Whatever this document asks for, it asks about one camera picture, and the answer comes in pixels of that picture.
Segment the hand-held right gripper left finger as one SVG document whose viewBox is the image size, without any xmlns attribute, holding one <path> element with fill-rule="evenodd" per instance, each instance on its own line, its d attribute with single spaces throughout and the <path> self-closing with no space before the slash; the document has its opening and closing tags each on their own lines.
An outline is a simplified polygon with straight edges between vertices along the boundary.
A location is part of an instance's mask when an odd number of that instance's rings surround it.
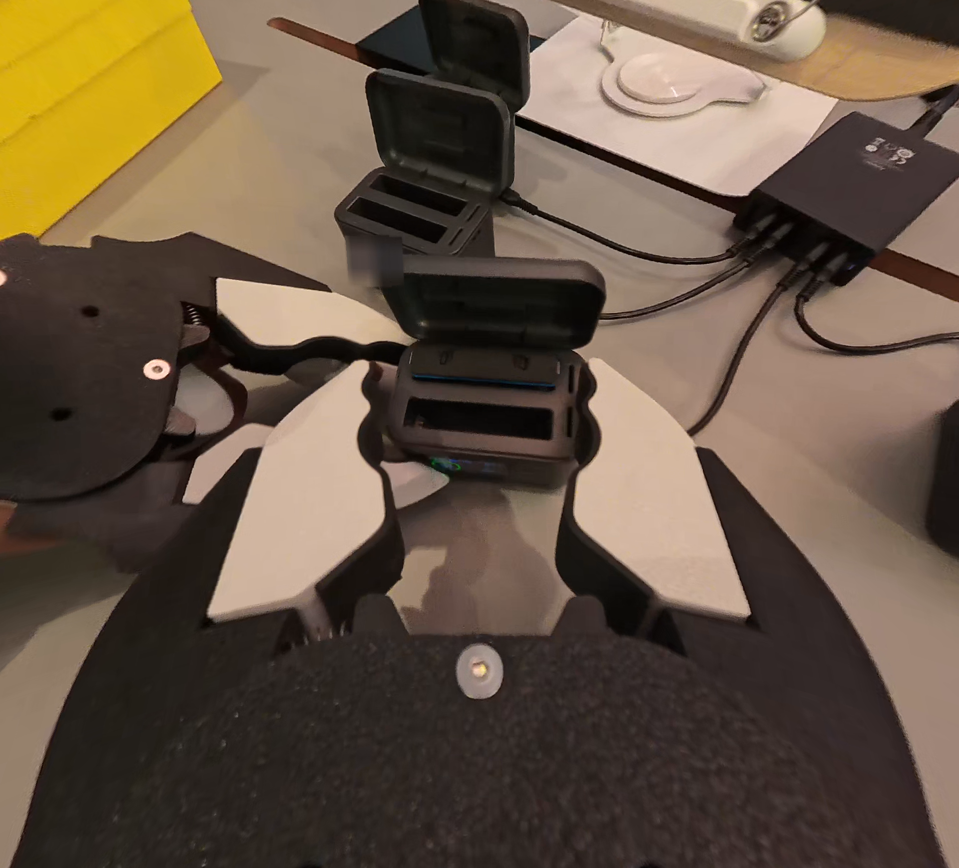
<svg viewBox="0 0 959 868">
<path fill-rule="evenodd" d="M 354 362 L 299 403 L 267 437 L 207 607 L 212 622 L 280 610 L 331 626 L 330 584 L 388 522 L 392 499 L 368 398 L 371 366 Z"/>
</svg>

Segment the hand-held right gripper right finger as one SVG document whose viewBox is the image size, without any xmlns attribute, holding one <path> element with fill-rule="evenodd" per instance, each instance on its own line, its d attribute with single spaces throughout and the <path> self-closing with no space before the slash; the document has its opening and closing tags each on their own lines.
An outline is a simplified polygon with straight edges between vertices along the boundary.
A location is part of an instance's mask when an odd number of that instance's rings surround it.
<svg viewBox="0 0 959 868">
<path fill-rule="evenodd" d="M 691 437 L 603 360 L 583 375 L 561 578 L 598 598 L 614 626 L 638 626 L 663 608 L 746 622 L 749 601 Z"/>
</svg>

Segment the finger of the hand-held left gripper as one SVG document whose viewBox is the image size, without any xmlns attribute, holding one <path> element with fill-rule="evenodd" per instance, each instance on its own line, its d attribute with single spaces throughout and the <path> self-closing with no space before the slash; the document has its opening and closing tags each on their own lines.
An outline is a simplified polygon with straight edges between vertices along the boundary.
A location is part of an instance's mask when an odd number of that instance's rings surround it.
<svg viewBox="0 0 959 868">
<path fill-rule="evenodd" d="M 215 339 L 234 369 L 285 375 L 316 361 L 396 365 L 413 339 L 366 304 L 327 290 L 219 277 Z"/>
<path fill-rule="evenodd" d="M 233 464 L 247 451 L 261 449 L 273 427 L 247 423 L 228 434 L 195 460 L 181 502 L 196 505 L 203 501 Z"/>
</svg>

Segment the black battery charger case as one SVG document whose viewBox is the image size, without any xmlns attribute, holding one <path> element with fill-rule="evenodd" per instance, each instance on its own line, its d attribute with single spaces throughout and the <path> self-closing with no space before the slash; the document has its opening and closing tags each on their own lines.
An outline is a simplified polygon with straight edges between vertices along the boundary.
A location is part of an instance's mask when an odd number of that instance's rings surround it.
<svg viewBox="0 0 959 868">
<path fill-rule="evenodd" d="M 494 204 L 515 176 L 506 102 L 393 69 L 367 76 L 366 100 L 381 166 L 335 209 L 347 244 L 392 237 L 410 254 L 494 257 Z"/>
<path fill-rule="evenodd" d="M 523 15 L 490 0 L 418 0 L 431 76 L 498 96 L 515 115 L 530 95 L 530 34 Z"/>
<path fill-rule="evenodd" d="M 576 466 L 583 372 L 605 281 L 576 260 L 412 256 L 381 289 L 412 337 L 395 365 L 387 429 L 405 455 L 451 478 L 555 489 Z M 487 347 L 549 353 L 564 368 L 550 392 L 414 380 L 413 347 Z"/>
<path fill-rule="evenodd" d="M 954 402 L 940 420 L 925 525 L 932 543 L 957 558 L 958 402 Z"/>
</svg>

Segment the yellow plastic bin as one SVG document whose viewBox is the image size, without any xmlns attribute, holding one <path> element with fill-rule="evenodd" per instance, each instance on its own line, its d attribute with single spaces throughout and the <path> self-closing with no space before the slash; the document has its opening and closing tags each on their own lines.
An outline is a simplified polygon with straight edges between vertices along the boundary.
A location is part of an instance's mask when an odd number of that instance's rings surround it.
<svg viewBox="0 0 959 868">
<path fill-rule="evenodd" d="M 221 82 L 189 0 L 1 0 L 1 238 L 41 236 Z"/>
</svg>

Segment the black battery blue stripe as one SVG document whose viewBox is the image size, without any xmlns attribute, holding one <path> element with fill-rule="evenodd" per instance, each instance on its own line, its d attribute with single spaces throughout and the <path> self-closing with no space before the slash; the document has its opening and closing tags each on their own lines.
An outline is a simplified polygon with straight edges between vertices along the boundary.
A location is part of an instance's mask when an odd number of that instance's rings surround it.
<svg viewBox="0 0 959 868">
<path fill-rule="evenodd" d="M 413 347 L 406 368 L 416 381 L 550 392 L 564 363 L 555 355 L 487 347 Z"/>
</svg>

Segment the dark flat mat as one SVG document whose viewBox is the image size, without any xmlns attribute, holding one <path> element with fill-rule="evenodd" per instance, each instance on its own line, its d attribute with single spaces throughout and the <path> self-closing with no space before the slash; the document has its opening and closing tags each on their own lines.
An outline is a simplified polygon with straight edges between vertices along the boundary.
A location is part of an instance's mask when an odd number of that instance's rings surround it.
<svg viewBox="0 0 959 868">
<path fill-rule="evenodd" d="M 402 12 L 356 43 L 362 61 L 373 69 L 432 75 L 436 65 L 418 6 Z"/>
</svg>

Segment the white base mat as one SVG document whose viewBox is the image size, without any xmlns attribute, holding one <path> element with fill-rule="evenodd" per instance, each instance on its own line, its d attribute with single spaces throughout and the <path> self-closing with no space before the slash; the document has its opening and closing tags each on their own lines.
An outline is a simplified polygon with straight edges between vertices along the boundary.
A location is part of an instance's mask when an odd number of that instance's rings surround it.
<svg viewBox="0 0 959 868">
<path fill-rule="evenodd" d="M 753 105 L 713 105 L 665 120 L 628 115 L 598 90 L 608 65 L 598 48 L 601 24 L 581 15 L 532 52 L 521 116 L 713 195 L 747 195 L 808 144 L 836 105 L 755 72 L 770 90 Z"/>
</svg>

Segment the black charging hub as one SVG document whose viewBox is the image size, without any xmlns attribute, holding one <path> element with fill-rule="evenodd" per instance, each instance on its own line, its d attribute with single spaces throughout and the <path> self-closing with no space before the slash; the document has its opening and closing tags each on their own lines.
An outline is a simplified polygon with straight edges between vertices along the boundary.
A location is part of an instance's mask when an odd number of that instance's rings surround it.
<svg viewBox="0 0 959 868">
<path fill-rule="evenodd" d="M 853 111 L 753 188 L 734 226 L 767 230 L 795 262 L 819 255 L 844 286 L 957 178 L 957 151 Z"/>
</svg>

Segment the wooden instruction board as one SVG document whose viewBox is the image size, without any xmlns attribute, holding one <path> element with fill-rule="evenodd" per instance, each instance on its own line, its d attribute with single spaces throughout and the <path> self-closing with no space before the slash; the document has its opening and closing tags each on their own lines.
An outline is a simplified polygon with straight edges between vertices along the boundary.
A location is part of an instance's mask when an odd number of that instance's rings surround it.
<svg viewBox="0 0 959 868">
<path fill-rule="evenodd" d="M 956 47 L 832 14 L 821 45 L 784 62 L 624 8 L 611 0 L 548 0 L 763 75 L 848 102 L 881 102 L 957 83 Z"/>
</svg>

